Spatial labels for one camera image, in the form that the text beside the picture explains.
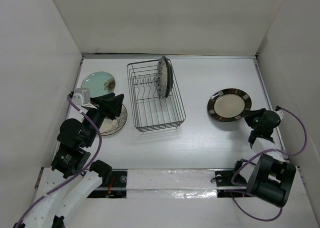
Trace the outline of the cream tree pattern plate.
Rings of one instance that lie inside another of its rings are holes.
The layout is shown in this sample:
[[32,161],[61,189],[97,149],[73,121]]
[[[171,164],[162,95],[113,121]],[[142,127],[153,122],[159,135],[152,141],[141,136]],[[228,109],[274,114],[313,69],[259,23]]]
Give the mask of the cream tree pattern plate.
[[117,133],[120,131],[124,125],[127,122],[128,118],[128,112],[125,105],[122,105],[121,113],[119,117],[116,117],[115,119],[111,120],[109,118],[105,118],[101,127],[100,127],[100,133],[102,136],[109,136]]

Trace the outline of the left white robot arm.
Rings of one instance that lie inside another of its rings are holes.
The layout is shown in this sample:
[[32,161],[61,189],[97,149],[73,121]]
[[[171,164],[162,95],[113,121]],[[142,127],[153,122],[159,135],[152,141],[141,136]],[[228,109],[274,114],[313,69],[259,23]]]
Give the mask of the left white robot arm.
[[124,95],[110,93],[90,98],[87,89],[76,89],[67,96],[69,104],[83,121],[65,120],[59,129],[59,148],[50,165],[44,194],[25,211],[16,228],[64,228],[84,200],[99,186],[112,181],[112,167],[85,151],[98,139],[106,118],[119,117]]

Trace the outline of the brown rim cream plate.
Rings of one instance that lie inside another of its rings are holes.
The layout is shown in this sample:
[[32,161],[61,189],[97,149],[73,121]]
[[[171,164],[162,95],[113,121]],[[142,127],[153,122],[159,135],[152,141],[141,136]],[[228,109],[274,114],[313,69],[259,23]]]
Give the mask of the brown rim cream plate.
[[172,63],[169,59],[167,59],[165,56],[163,56],[166,66],[167,66],[167,89],[166,89],[166,95],[165,98],[167,98],[172,90],[173,87],[173,67]]

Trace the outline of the striped dark rim plate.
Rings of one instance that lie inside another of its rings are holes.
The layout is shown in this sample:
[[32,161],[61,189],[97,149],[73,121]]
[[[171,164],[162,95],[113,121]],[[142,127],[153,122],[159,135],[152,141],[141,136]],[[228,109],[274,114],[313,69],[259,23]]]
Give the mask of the striped dark rim plate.
[[207,103],[208,114],[220,122],[234,122],[252,107],[251,97],[237,88],[227,88],[212,95]]

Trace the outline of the light blue daisy plate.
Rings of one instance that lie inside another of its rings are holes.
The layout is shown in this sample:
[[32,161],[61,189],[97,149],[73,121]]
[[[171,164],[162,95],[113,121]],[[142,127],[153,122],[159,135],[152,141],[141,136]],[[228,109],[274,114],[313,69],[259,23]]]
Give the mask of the light blue daisy plate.
[[88,89],[91,98],[110,94],[116,87],[115,78],[108,72],[100,71],[87,76],[81,84],[81,88]]

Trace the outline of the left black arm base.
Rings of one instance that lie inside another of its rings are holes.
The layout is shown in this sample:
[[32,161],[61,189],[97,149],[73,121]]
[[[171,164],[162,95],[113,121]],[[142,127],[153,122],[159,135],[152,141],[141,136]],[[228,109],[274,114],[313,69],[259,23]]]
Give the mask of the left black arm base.
[[93,190],[88,198],[91,199],[121,199],[127,197],[128,170],[115,169],[107,182],[103,182]]

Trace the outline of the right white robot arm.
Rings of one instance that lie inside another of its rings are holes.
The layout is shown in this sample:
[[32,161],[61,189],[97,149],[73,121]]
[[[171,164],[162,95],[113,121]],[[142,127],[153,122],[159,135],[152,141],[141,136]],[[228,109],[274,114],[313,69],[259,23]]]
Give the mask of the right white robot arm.
[[[243,117],[252,131],[248,141],[253,145],[257,138],[274,142],[272,133],[283,119],[280,110],[270,111],[266,109],[245,111]],[[296,168],[287,163],[273,158],[264,150],[249,159],[249,164],[255,158],[259,158],[248,182],[246,192],[276,207],[282,208],[287,203]]]

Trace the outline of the blue floral white plate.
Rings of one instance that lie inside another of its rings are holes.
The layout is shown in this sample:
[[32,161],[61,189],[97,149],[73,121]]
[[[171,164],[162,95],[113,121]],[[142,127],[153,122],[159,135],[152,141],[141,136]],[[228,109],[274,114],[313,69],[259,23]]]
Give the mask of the blue floral white plate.
[[162,56],[157,64],[156,88],[159,98],[164,98],[167,93],[168,65],[167,58]]

